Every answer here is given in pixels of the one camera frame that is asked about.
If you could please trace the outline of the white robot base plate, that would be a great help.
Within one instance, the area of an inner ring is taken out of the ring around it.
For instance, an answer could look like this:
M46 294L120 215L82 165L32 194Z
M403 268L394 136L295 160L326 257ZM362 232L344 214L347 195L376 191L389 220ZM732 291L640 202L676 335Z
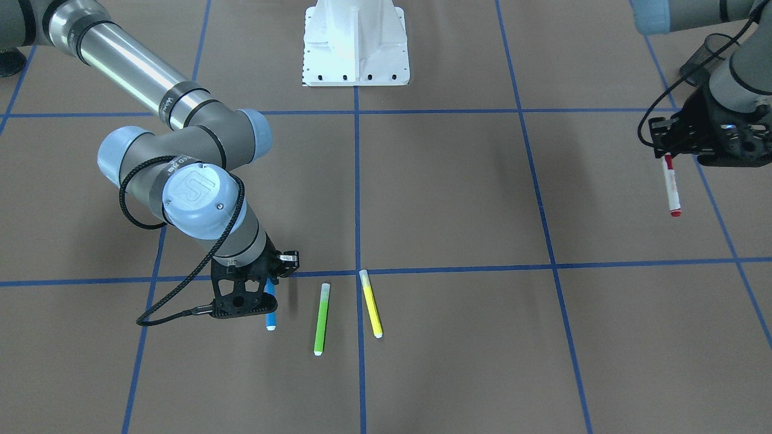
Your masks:
M318 1L306 9L303 86L406 86L405 11L392 1Z

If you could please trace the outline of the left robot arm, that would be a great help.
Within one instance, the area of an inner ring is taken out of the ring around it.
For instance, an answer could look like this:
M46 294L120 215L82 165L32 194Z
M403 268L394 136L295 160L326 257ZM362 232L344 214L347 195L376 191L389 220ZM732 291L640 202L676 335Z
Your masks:
M639 141L657 159L691 154L711 167L770 164L771 6L769 1L635 1L634 24L645 36L742 22L734 36L712 33L679 69L694 92L670 118L647 110Z

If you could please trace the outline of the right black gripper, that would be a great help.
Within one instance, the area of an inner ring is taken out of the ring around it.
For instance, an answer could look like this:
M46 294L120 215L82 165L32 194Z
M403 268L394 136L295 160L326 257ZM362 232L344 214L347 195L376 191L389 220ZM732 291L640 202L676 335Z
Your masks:
M212 259L210 280L214 299L210 316L216 319L234 319L243 316L276 312L278 302L267 293L267 284L276 285L300 267L297 250L280 252L270 240L256 260L248 265L223 265Z

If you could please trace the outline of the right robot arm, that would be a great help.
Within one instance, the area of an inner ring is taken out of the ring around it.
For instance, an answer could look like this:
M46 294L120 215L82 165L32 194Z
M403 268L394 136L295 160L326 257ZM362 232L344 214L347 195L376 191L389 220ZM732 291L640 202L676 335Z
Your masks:
M158 135L121 127L98 151L99 169L118 187L129 222L143 230L174 226L207 251L137 324L275 312L277 300L267 288L293 274L300 255L274 247L233 173L272 148L267 118L226 107L133 38L97 1L3 1L2 76L20 72L27 58L19 48L35 44L102 72L170 130Z

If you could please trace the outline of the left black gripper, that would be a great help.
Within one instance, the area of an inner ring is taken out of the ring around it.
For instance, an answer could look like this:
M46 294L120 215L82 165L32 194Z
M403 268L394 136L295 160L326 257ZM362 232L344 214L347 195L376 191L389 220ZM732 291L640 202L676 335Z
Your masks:
M752 113L728 110L706 84L670 118L651 118L648 129L654 156L694 154L703 166L758 168L771 162L770 105L756 104Z

